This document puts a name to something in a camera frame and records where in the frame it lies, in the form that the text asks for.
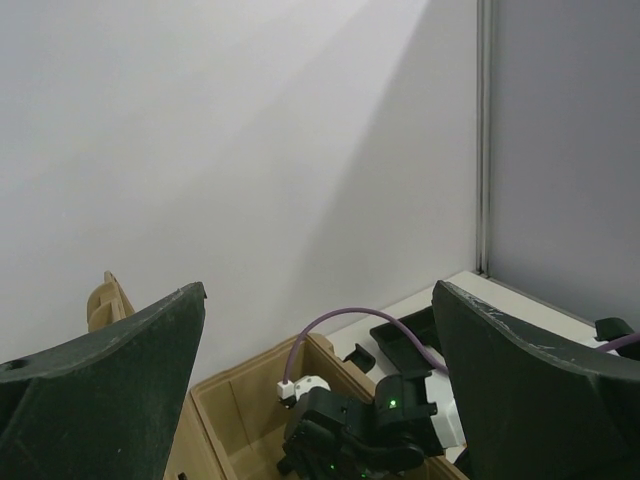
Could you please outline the black tool box tray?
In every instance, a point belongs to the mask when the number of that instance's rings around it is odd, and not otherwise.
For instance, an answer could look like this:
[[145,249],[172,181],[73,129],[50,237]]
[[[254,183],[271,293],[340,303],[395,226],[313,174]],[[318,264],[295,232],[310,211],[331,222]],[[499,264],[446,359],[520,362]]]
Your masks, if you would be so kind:
[[[425,346],[442,353],[437,333],[433,308],[420,311],[399,319]],[[411,340],[391,323],[381,324],[369,331],[381,352],[400,372],[432,371],[434,367],[421,355]]]

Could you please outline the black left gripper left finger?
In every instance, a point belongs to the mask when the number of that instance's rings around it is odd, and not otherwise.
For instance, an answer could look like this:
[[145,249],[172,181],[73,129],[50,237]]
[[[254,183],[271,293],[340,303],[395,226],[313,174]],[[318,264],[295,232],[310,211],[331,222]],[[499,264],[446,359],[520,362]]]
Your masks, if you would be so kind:
[[1,365],[4,479],[160,479],[205,320],[185,285],[134,315]]

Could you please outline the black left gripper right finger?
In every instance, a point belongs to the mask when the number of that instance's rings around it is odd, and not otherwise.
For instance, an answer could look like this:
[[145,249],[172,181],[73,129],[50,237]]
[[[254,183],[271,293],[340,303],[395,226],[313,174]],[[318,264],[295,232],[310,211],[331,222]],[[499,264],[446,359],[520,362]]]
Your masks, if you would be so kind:
[[475,479],[636,479],[639,363],[513,317],[448,281],[437,333]]

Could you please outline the tan plastic tool box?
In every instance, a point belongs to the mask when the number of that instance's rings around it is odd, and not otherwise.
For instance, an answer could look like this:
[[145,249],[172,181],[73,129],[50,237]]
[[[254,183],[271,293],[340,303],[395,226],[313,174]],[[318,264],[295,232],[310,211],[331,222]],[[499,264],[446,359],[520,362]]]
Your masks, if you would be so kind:
[[[116,277],[105,271],[103,283],[87,301],[88,330],[115,323],[135,312]],[[281,380],[294,337],[246,362],[210,377],[186,395],[163,479],[298,479],[282,477],[284,428],[290,411],[280,405]],[[323,335],[302,343],[292,370],[328,374],[338,392],[370,401],[374,382],[352,362],[343,362]],[[404,477],[384,479],[469,479],[445,456],[429,458]]]

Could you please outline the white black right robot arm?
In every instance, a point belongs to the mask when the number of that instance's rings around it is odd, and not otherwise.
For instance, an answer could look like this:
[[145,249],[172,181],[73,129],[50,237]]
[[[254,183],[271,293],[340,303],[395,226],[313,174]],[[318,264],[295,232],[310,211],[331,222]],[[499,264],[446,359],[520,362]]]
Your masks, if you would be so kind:
[[[497,312],[436,320],[476,479],[635,479],[639,364]],[[402,474],[441,454],[427,375],[384,378],[363,402],[314,387],[293,407],[281,471]]]

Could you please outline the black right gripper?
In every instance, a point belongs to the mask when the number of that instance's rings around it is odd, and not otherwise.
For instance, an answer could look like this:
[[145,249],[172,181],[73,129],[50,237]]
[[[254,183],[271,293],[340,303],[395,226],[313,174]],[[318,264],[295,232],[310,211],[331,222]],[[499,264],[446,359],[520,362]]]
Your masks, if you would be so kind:
[[424,461],[425,398],[376,393],[365,402],[314,388],[292,409],[285,460],[300,479],[382,479]]

